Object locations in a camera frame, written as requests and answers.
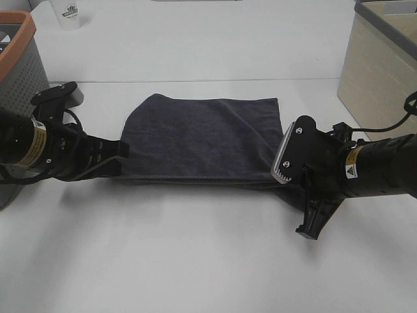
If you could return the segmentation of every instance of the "perforated basket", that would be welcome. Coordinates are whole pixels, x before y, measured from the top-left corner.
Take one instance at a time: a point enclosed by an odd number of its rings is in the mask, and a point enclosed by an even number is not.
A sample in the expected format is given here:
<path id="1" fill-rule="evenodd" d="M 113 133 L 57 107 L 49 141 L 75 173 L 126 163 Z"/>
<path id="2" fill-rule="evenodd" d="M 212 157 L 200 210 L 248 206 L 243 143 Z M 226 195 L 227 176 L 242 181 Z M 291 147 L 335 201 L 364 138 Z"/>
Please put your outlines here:
<path id="1" fill-rule="evenodd" d="M 0 11 L 0 113 L 8 110 L 31 116 L 33 95 L 49 87 L 33 35 L 31 15 L 24 11 Z M 8 167 L 15 177 L 25 170 Z M 0 209 L 19 191 L 16 185 L 0 185 Z"/>

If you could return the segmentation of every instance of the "white cup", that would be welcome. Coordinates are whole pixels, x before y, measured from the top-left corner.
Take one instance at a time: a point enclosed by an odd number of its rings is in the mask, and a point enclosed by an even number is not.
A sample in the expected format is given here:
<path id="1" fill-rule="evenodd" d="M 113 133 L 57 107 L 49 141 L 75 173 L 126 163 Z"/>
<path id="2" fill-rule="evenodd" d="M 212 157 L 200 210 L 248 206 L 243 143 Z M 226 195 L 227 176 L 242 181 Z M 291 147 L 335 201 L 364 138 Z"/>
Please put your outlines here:
<path id="1" fill-rule="evenodd" d="M 50 0 L 59 25 L 65 31 L 79 28 L 77 0 Z"/>

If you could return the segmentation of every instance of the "dark gray towel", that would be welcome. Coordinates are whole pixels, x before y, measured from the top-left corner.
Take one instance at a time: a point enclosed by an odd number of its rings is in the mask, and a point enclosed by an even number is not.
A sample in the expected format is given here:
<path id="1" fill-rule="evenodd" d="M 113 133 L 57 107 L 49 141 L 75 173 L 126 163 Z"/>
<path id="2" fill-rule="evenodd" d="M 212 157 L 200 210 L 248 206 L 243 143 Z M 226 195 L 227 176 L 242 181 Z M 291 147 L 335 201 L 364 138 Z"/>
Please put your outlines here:
<path id="1" fill-rule="evenodd" d="M 274 188 L 283 137 L 278 100 L 177 100 L 155 94 L 126 121 L 130 145 L 119 179 Z"/>

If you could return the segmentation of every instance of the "white tabletop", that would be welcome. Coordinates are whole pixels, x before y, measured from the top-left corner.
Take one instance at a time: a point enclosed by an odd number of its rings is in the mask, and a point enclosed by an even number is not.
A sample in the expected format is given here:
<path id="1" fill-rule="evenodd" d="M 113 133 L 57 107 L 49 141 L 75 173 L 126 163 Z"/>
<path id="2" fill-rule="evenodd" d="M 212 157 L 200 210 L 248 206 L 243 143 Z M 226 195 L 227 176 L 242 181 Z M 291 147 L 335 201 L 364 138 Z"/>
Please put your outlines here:
<path id="1" fill-rule="evenodd" d="M 352 0 L 78 0 L 81 28 L 33 11 L 52 82 L 339 78 Z"/>
<path id="2" fill-rule="evenodd" d="M 87 133 L 120 136 L 146 97 L 279 97 L 328 130 L 337 80 L 82 83 Z M 417 292 L 416 200 L 347 200 L 318 241 L 271 192 L 43 181 L 0 213 L 0 312 L 403 312 Z"/>

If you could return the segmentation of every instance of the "yellow warning sticker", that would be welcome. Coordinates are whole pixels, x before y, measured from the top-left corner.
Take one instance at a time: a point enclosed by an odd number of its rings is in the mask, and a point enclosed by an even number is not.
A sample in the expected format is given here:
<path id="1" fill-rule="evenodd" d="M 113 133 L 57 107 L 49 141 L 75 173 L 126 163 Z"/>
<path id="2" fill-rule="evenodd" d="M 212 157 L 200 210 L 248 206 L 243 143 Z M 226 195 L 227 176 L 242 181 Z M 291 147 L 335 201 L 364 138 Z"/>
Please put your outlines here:
<path id="1" fill-rule="evenodd" d="M 40 158 L 44 152 L 46 145 L 46 127 L 43 123 L 34 121 L 33 122 L 33 141 L 32 145 L 27 151 L 26 155 L 16 163 L 17 166 L 24 168 L 30 168 Z"/>
<path id="2" fill-rule="evenodd" d="M 346 163 L 345 163 L 345 171 L 346 171 L 347 179 L 353 179 L 353 178 L 359 177 L 358 171 L 356 169 L 356 162 L 358 160 L 359 152 L 363 147 L 364 146 L 352 149 L 347 155 Z"/>

